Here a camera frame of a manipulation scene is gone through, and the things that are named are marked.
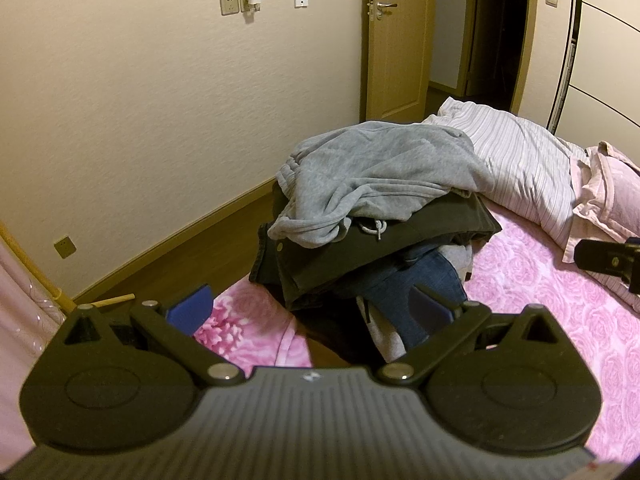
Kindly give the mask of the wall socket beige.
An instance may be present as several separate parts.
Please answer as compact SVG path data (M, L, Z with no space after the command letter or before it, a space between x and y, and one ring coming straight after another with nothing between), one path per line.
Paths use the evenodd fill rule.
M240 0L219 0L222 16L237 14L240 12Z

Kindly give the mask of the grey sweatshirt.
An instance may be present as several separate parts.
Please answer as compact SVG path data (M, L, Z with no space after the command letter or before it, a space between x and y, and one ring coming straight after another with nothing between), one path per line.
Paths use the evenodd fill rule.
M459 129L362 122L300 142L277 182L288 202L269 237L312 249L344 238L352 219L407 221L450 192L490 192L496 179Z

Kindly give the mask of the low wall socket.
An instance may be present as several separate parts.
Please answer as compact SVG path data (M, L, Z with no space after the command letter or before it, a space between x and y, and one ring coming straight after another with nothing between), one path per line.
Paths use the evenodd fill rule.
M60 240L57 240L53 244L53 247L62 259L66 259L77 252L75 243L68 235L62 237Z

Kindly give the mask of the blue jeans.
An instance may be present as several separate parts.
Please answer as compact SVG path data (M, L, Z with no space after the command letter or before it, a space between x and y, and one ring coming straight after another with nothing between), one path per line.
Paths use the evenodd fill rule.
M406 252L355 286L355 294L380 312L409 350L451 323L451 308L468 300L470 246L427 244Z

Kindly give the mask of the wooden door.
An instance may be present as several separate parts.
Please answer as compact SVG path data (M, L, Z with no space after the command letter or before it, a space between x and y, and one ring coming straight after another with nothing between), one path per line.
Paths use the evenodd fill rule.
M436 0L378 1L397 2L398 8L382 21L370 21L367 8L364 117L420 122L430 83Z

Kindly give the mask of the black garment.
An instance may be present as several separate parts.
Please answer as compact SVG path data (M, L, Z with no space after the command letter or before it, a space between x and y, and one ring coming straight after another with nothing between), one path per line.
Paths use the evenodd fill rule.
M487 242L500 230L477 195L454 193L381 229L369 218L352 219L344 240L320 248L273 240L261 226L250 281L264 286L340 358L375 366L383 357L367 329L364 307L384 315L405 348L422 344L428 333L411 315L411 289L424 285L454 304L465 301L462 277L441 249L470 250L472 243Z

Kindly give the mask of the wardrobe sliding door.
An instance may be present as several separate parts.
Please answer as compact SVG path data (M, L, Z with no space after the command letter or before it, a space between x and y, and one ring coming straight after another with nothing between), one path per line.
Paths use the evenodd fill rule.
M608 141L639 160L639 0L576 0L549 129L583 148Z

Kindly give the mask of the white plug adapter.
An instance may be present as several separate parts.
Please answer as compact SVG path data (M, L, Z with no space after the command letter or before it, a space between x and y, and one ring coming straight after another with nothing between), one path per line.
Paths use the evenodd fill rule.
M255 14L262 10L262 0L240 0L240 8L244 20L251 23Z

